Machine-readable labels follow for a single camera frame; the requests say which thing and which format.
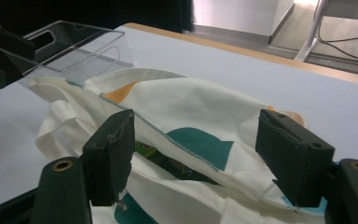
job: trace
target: gray floor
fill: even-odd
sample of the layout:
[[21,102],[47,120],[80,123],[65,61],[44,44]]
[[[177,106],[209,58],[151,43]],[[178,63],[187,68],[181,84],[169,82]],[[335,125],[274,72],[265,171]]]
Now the gray floor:
[[[294,11],[270,44],[264,40],[258,41],[256,35],[208,27],[196,27],[189,35],[294,59],[309,34],[317,0],[296,0],[295,2]],[[358,21],[324,17],[320,34],[324,40],[357,37]],[[335,45],[358,56],[358,40],[335,43]],[[320,42],[316,43],[306,62],[358,74],[358,59],[349,57]]]

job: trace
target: white fabric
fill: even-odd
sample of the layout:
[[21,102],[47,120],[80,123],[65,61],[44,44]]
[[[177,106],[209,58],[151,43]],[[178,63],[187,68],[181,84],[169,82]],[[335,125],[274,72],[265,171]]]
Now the white fabric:
[[[118,105],[100,96],[135,81]],[[256,99],[154,69],[127,69],[94,77],[83,88],[61,78],[36,77],[30,81],[30,89],[51,102],[36,139],[48,158],[80,155],[83,145],[108,116],[131,108],[136,115],[138,141],[219,184],[178,180],[135,154],[127,190],[158,223],[324,222],[322,217],[287,205],[271,181],[274,176],[255,153],[258,113],[267,107]],[[225,169],[216,169],[166,134],[181,127],[194,127],[222,141],[233,141]],[[94,217],[96,223],[114,221],[101,211],[93,209],[94,216],[102,216]]]

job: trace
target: white wall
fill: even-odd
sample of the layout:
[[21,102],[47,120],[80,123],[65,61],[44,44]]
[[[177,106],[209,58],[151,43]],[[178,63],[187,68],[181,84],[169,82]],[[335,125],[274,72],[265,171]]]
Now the white wall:
[[257,35],[271,36],[294,0],[193,0],[193,21]]

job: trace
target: white table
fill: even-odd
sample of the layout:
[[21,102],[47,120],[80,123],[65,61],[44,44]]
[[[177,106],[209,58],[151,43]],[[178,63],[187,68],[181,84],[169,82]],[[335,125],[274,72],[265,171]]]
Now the white table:
[[[358,76],[138,24],[124,31],[135,67],[217,82],[302,114],[337,149],[358,159]],[[0,203],[37,187],[47,160],[34,146],[48,104],[15,83],[0,91]]]

